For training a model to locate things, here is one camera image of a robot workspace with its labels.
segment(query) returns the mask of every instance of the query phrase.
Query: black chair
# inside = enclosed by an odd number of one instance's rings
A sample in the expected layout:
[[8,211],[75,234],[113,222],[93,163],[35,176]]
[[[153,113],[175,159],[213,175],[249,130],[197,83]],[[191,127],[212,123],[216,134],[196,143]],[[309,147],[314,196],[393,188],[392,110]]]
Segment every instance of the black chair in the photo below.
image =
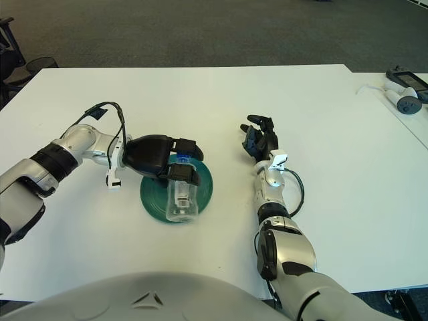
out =
[[0,18],[0,109],[10,101],[10,93],[18,92],[22,85],[30,81],[43,68],[58,68],[51,57],[37,58],[26,65],[29,72],[27,77],[14,82],[5,82],[16,68],[25,66],[25,58],[9,27],[12,17]]

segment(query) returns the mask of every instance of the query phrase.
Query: white cable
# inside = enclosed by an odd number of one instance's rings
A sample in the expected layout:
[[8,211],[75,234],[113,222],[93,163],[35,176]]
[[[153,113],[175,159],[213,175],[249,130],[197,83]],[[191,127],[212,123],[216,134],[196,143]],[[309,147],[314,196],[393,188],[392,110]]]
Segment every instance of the white cable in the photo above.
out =
[[362,85],[357,91],[356,91],[356,95],[360,94],[360,92],[365,89],[365,88],[369,88],[369,89],[376,89],[376,90],[380,90],[381,92],[385,92],[385,89],[381,88],[381,87],[376,87],[376,86],[372,86],[372,85]]

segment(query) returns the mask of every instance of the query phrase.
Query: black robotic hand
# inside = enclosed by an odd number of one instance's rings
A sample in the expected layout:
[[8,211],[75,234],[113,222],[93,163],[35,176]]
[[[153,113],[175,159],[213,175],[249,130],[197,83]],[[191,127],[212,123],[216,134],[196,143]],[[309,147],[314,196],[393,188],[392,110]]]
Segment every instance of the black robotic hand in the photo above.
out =
[[158,179],[164,186],[169,179],[199,185],[199,175],[192,166],[168,163],[171,152],[203,161],[203,153],[194,140],[174,139],[165,135],[148,135],[131,140],[125,146],[122,161],[139,174]]
[[260,126],[255,129],[252,125],[241,125],[242,131],[247,133],[242,146],[257,162],[268,161],[271,150],[278,149],[278,138],[274,132],[274,122],[270,117],[248,115],[247,119]]

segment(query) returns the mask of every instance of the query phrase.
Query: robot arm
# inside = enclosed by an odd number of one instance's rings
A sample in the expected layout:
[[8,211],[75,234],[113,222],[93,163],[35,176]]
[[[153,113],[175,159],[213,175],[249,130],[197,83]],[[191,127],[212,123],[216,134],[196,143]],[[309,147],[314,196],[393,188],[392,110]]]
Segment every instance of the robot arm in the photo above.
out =
[[243,147],[257,161],[254,167],[254,205],[259,219],[257,270],[273,286],[282,312],[299,321],[396,320],[371,309],[333,279],[316,272],[314,248],[291,219],[293,213],[288,213],[282,197],[285,184],[282,172],[287,155],[278,150],[272,119],[250,115],[248,120],[261,128],[241,125],[246,132]]
[[[89,109],[98,113],[96,119],[106,112],[101,109],[105,104],[115,103],[101,103]],[[122,111],[118,110],[118,113],[123,118]],[[0,269],[5,245],[22,239],[40,220],[45,212],[42,198],[52,195],[59,183],[80,166],[84,158],[108,166],[106,184],[109,189],[120,186],[116,169],[124,167],[157,179],[164,186],[169,179],[199,184],[199,176],[193,167],[169,164],[171,151],[203,160],[203,153],[195,141],[177,140],[165,135],[130,140],[130,136],[125,134],[111,136],[77,122],[61,138],[53,140],[0,176]]]

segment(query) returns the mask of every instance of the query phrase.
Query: black cable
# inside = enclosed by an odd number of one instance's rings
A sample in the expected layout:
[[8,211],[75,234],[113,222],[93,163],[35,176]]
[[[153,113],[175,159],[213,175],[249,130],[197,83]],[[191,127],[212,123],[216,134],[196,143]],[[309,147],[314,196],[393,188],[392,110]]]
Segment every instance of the black cable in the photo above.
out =
[[302,197],[300,198],[300,203],[297,206],[297,209],[294,212],[290,213],[290,217],[293,217],[302,208],[303,202],[305,200],[305,188],[303,186],[302,180],[300,179],[299,175],[296,172],[292,171],[291,169],[284,169],[284,170],[280,169],[279,171],[281,171],[281,172],[289,172],[291,175],[294,176],[294,178],[297,180],[297,183],[299,184],[300,194],[301,194]]
[[259,235],[259,232],[257,232],[255,235],[254,235],[254,251],[255,251],[255,254],[257,255],[257,245],[255,244],[255,239],[257,239],[257,236]]
[[[96,120],[100,119],[102,117],[102,115],[104,115],[104,113],[105,113],[105,110],[100,110],[100,109],[101,109],[101,107],[103,107],[105,105],[111,105],[111,106],[115,107],[115,109],[116,109],[116,111],[118,113],[119,121],[120,121],[119,131],[117,132],[116,135],[114,135],[112,141],[110,142],[110,144],[108,145],[108,148],[107,148],[108,169],[111,169],[112,168],[112,161],[110,159],[110,154],[109,154],[108,151],[110,150],[110,147],[112,146],[113,142],[118,137],[120,131],[122,131],[123,143],[126,144],[125,118],[123,117],[122,109],[121,109],[121,107],[119,106],[119,104],[117,102],[100,102],[99,104],[94,105],[93,107],[91,107],[88,110],[86,110],[83,115],[81,115],[70,127],[67,128],[67,130],[69,130],[74,125],[79,124],[87,116],[93,116]],[[99,114],[98,116],[94,116],[93,113],[95,113],[96,111],[101,111],[102,113]],[[67,130],[61,135],[60,138],[64,137],[64,134],[67,132]]]
[[119,130],[118,130],[118,132],[116,133],[116,135],[114,135],[114,137],[113,137],[113,139],[112,139],[112,141],[110,142],[110,144],[108,145],[108,147],[107,147],[107,161],[108,161],[108,169],[112,169],[112,160],[110,159],[110,154],[109,154],[109,150],[110,150],[110,147],[112,146],[112,144],[113,144],[113,142],[114,142],[114,140],[117,138],[117,136],[119,135],[119,133],[120,133],[120,131],[123,129],[123,124],[122,125],[120,125],[120,128],[119,128]]
[[275,310],[280,310],[281,309],[281,301],[280,301],[280,297],[278,296],[278,294],[274,291],[274,289],[272,288],[271,284],[269,281],[266,280],[266,285],[268,286],[267,289],[269,290],[270,295],[272,296],[272,298],[274,299],[274,308]]

